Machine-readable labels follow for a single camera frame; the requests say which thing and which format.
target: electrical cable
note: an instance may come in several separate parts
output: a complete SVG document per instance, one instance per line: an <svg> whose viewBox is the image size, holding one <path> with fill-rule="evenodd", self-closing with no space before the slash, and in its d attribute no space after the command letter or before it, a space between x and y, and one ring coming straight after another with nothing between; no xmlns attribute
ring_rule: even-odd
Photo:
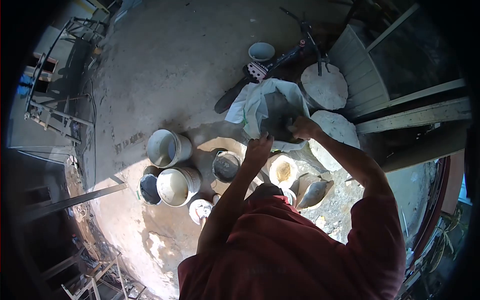
<svg viewBox="0 0 480 300"><path fill-rule="evenodd" d="M86 84L87 82L90 81L90 89L91 89L91 94L89 93L84 93L84 89L86 87ZM93 142L93 151L94 151L94 180L93 180L93 186L92 186L92 189L95 187L95 184L96 184L96 103L95 103L95 98L93 96L93 80L91 78L89 78L87 80L87 82L85 82L83 88L82 88L82 94L83 95L87 95L90 97L90 99L92 100L92 107L93 107L93 134L90 136L90 138L88 139L88 142L87 144L85 145L85 148L83 149L82 151L82 154L80 155L80 159L82 160L81 163L82 163L82 167L83 169L85 170L85 165L84 165L84 154L85 154L85 151L87 150L87 147L88 147L88 144L90 144L90 142L92 141L92 138L94 139L94 142Z"/></svg>

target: sack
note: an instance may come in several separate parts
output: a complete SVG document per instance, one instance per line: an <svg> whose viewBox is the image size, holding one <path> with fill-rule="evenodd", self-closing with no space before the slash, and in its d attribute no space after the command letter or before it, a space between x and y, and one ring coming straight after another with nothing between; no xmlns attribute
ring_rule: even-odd
<svg viewBox="0 0 480 300"><path fill-rule="evenodd" d="M243 122L245 124L243 130L245 130L248 136L252 139L258 139L260 137L260 123L262 119L268 118L268 109L264 95L276 91L281 92L291 105L298 107L305 117L310 117L307 102L303 98L298 85L276 78L269 78L260 84L249 83L244 86L230 106L225 121L231 123ZM306 143L306 141L299 144L274 141L272 149L283 152L300 150Z"/></svg>

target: man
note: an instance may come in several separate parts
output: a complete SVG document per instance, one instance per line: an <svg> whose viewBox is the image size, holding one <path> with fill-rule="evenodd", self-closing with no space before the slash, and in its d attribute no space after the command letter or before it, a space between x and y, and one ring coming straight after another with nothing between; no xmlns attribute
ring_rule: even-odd
<svg viewBox="0 0 480 300"><path fill-rule="evenodd" d="M384 172L363 151L312 120L294 137L315 139L364 188L346 245L302 217L272 185L243 200L273 138L250 140L245 160L210 214L195 256L178 267L180 299L393 299L405 271L398 208Z"/></svg>

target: white bucket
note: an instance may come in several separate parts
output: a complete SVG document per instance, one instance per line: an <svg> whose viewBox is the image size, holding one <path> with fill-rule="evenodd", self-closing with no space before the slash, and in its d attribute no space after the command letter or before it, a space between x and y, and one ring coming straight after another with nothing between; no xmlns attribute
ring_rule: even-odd
<svg viewBox="0 0 480 300"><path fill-rule="evenodd" d="M173 207L187 204L200 190L200 173L192 168L163 170L156 180L156 190L162 201Z"/></svg>
<svg viewBox="0 0 480 300"><path fill-rule="evenodd" d="M253 61L267 61L275 55L275 48L268 43L258 42L248 48L248 55Z"/></svg>
<svg viewBox="0 0 480 300"><path fill-rule="evenodd" d="M155 166L169 168L192 156L192 144L182 135L160 129L148 139L147 155Z"/></svg>
<svg viewBox="0 0 480 300"><path fill-rule="evenodd" d="M266 167L270 181L281 189L289 189L297 179L297 164L283 153L269 158Z"/></svg>

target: glass pane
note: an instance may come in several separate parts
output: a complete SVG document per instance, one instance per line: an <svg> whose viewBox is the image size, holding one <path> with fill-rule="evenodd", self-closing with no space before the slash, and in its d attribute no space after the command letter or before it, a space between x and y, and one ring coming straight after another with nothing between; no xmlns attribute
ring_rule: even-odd
<svg viewBox="0 0 480 300"><path fill-rule="evenodd" d="M370 51L390 100L460 78L455 59L418 9Z"/></svg>

